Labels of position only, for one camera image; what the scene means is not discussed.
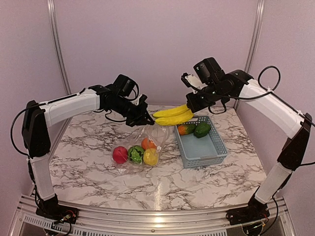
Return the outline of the orange toy orange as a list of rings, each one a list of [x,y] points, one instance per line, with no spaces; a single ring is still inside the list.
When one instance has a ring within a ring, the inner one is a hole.
[[[144,149],[144,150],[147,150],[147,149],[150,149],[150,148],[154,148],[156,149],[157,146],[156,144],[149,138],[144,138],[141,142],[141,147]]]

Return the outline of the yellow toy banana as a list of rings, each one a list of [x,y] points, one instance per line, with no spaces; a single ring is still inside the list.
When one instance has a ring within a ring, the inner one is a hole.
[[[173,126],[189,121],[193,118],[193,112],[187,105],[181,105],[172,109],[155,112],[153,117],[159,125]]]

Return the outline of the clear zip top bag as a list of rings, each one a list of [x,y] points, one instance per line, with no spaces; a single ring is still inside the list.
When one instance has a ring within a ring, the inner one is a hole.
[[[112,162],[120,173],[154,167],[169,136],[170,129],[166,126],[143,126],[113,144]]]

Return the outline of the green toy watermelon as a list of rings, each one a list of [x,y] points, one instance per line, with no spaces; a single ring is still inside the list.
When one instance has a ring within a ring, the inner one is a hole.
[[[132,146],[128,149],[128,158],[131,162],[141,164],[145,150],[138,145]]]

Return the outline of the yellow toy lemon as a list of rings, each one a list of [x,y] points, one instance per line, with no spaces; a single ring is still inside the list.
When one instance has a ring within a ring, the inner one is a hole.
[[[159,155],[155,148],[149,148],[145,150],[143,155],[143,161],[145,164],[154,166],[158,163]]]

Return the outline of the orange green toy mango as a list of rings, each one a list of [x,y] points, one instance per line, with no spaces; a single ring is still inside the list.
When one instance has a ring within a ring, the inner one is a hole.
[[[195,124],[182,124],[182,125],[179,125],[177,129],[180,135],[182,136],[189,135],[195,131],[196,125]]]

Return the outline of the red toy apple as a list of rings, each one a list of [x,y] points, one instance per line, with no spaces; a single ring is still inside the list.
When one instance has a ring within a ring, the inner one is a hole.
[[[123,164],[128,160],[128,152],[125,147],[118,146],[113,150],[113,160],[118,164]]]

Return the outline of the dark green toy avocado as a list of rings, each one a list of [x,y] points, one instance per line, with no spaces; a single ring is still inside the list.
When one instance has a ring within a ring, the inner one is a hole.
[[[201,122],[196,126],[194,130],[194,136],[197,138],[205,137],[210,130],[211,126],[208,123]]]

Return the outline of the grey plastic basket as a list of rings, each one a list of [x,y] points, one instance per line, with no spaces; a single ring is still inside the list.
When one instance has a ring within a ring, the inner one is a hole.
[[[198,125],[202,122],[210,126],[209,132],[202,138],[195,137],[193,133],[180,135],[178,127],[174,127],[184,168],[220,164],[228,155],[227,148],[209,116],[194,116],[186,124]]]

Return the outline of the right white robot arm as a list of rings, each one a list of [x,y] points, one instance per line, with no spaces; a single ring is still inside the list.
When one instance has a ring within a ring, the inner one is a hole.
[[[240,69],[224,72],[213,57],[202,60],[193,68],[195,74],[181,76],[183,83],[192,89],[186,95],[187,106],[192,112],[211,108],[218,101],[225,105],[231,99],[239,100],[267,118],[267,123],[273,124],[286,137],[276,163],[244,209],[244,216],[255,220],[302,165],[312,117],[290,106],[275,94],[274,89],[264,87],[247,72]]]

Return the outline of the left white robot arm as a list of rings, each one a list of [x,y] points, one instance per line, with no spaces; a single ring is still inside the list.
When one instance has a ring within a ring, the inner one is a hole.
[[[125,118],[127,126],[153,125],[154,121],[147,111],[147,96],[129,95],[138,84],[131,78],[120,74],[114,83],[84,88],[78,93],[38,103],[34,100],[26,105],[22,137],[30,157],[31,175],[39,198],[39,208],[52,219],[62,215],[62,207],[52,186],[49,172],[51,140],[49,127],[91,111],[114,111]]]

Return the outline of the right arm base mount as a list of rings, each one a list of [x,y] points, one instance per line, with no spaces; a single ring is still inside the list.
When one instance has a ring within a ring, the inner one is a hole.
[[[263,218],[268,218],[270,212],[267,206],[262,208],[256,206],[245,206],[229,209],[226,212],[226,219],[230,225],[244,224],[251,221],[257,221]]]

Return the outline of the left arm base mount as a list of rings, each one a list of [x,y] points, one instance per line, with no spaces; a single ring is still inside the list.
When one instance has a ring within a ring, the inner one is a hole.
[[[67,215],[70,216],[69,219],[65,219],[64,222],[75,224],[77,220],[79,210],[74,207],[69,206],[52,206],[44,209],[37,208],[36,214],[48,219],[55,220],[58,223],[62,222]]]

